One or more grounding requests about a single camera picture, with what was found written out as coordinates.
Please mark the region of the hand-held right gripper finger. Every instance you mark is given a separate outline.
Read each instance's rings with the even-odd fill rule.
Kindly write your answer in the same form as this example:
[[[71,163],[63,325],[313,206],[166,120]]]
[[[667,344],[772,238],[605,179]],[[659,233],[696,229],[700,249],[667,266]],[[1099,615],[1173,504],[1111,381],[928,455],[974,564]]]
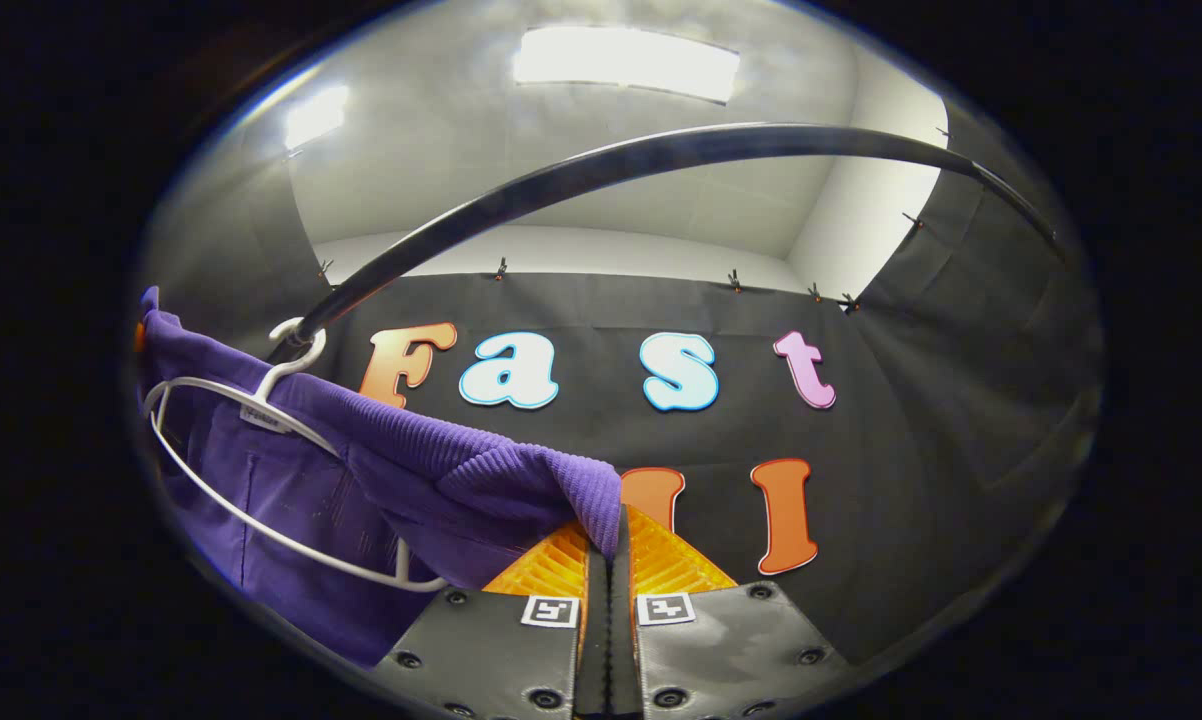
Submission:
[[[607,706],[609,566],[578,523],[450,587],[371,670],[413,719],[587,719]]]
[[[613,707],[636,719],[797,719],[851,664],[773,582],[739,584],[638,508],[613,569]]]

